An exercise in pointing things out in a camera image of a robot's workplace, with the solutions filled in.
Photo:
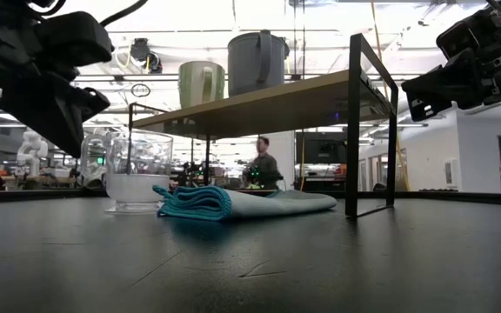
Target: light fixture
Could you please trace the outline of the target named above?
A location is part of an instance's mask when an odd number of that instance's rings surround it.
[[[0,128],[25,128],[23,124],[0,124]]]
[[[115,77],[111,75],[82,75],[75,78],[75,82],[111,82]]]
[[[125,127],[125,124],[84,124],[83,128],[100,128],[100,127]]]
[[[163,75],[123,75],[123,80],[127,81],[170,81],[172,77]]]
[[[388,126],[388,127],[390,127],[390,125],[387,124],[387,123],[380,124],[380,126]],[[397,126],[398,127],[428,127],[428,124],[427,123],[420,123],[420,124],[413,124],[413,123],[400,124],[399,123]]]
[[[124,127],[125,124],[84,124],[83,128],[100,128],[100,127]],[[14,124],[0,124],[0,128],[25,128],[26,125],[14,123]]]
[[[358,126],[359,127],[372,127],[372,126],[374,126],[374,124],[360,123]],[[335,125],[326,126],[326,127],[347,127],[347,124],[335,124]]]

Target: gray mug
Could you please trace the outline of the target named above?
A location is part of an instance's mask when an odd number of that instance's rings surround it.
[[[289,46],[269,30],[237,36],[227,49],[230,97],[284,83]]]

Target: white wall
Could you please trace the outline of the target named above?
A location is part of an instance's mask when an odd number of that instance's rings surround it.
[[[501,193],[501,115],[458,113],[458,134],[463,191]]]
[[[444,119],[429,120],[427,123],[429,127],[406,128],[399,134],[401,149],[405,149],[407,154],[407,173],[411,191],[450,188],[445,181],[444,163],[452,158],[460,161],[455,112],[448,113]],[[377,140],[374,146],[361,147],[359,159],[368,160],[369,157],[384,153],[387,153],[387,141]],[[461,190],[460,175],[458,187]]]

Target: folded cloth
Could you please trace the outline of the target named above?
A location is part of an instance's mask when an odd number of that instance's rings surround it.
[[[301,191],[277,191],[262,197],[224,190],[215,186],[178,187],[172,194],[160,186],[152,186],[164,196],[158,215],[188,217],[207,221],[256,216],[280,216],[327,210],[336,206],[331,196]]]

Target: monitor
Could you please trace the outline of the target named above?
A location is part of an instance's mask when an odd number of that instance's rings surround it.
[[[305,164],[345,164],[347,163],[347,135],[343,132],[298,132],[297,163],[303,156]]]

